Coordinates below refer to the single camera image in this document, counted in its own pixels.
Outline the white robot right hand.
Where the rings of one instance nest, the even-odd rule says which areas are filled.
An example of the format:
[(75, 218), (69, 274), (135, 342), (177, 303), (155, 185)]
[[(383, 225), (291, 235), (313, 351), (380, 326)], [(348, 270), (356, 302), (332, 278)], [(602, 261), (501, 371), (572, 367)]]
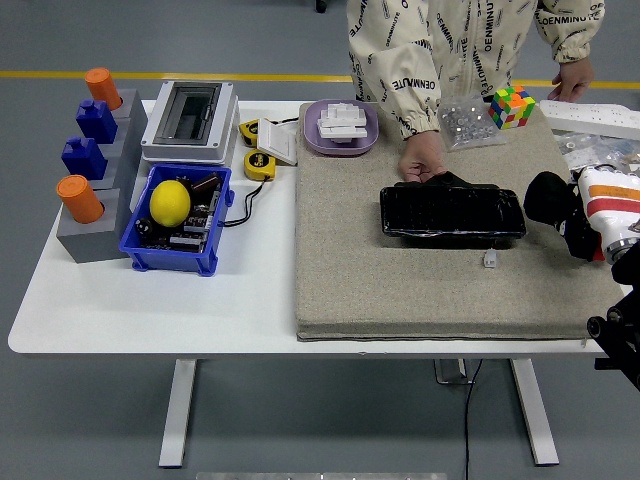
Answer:
[(639, 176), (611, 165), (573, 174), (577, 214), (596, 234), (595, 253), (613, 265), (639, 243)]

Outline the person's right hand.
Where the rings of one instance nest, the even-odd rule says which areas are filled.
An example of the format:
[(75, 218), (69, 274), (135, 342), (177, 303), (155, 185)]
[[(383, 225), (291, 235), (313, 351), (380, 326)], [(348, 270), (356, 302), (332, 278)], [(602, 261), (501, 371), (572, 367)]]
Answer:
[(435, 176), (445, 174), (442, 140), (438, 131), (425, 131), (405, 141), (404, 152), (398, 170), (406, 182), (424, 183)]

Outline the person's left hand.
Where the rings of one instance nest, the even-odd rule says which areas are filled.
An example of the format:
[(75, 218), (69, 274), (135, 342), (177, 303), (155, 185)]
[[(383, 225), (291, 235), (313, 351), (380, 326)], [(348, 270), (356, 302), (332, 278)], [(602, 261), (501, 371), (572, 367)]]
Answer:
[(559, 72), (551, 81), (554, 86), (547, 99), (576, 102), (594, 80), (594, 70), (588, 57), (559, 64)]

